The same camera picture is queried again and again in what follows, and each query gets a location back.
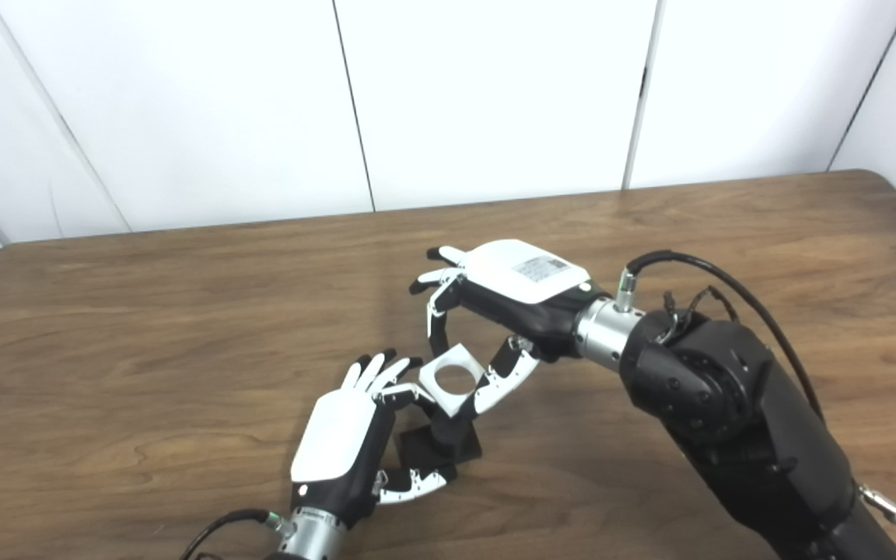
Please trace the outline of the black and white left hand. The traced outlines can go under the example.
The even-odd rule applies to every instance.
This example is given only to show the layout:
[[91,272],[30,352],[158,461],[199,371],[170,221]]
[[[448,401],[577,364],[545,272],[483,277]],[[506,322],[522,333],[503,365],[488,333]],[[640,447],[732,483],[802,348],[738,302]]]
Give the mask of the black and white left hand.
[[377,506],[418,499],[455,481],[451,464],[380,466],[397,412],[410,404],[435,404],[422,387],[401,380],[422,363],[417,357],[399,359],[394,348],[361,355],[337,389],[317,398],[289,468],[292,510],[323,511],[351,530]]

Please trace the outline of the black and white right hand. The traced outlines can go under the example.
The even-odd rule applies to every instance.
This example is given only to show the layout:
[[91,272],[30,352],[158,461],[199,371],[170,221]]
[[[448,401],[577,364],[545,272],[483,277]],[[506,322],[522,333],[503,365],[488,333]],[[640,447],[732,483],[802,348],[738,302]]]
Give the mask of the black and white right hand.
[[[609,297],[586,269],[519,239],[469,251],[436,246],[427,258],[444,267],[419,275],[408,291],[432,290],[426,305],[432,361],[421,369],[420,380],[447,418],[479,417],[541,362],[579,358],[586,340],[579,322],[591,305]],[[447,319],[457,308],[509,331],[487,365],[464,346],[448,343]]]

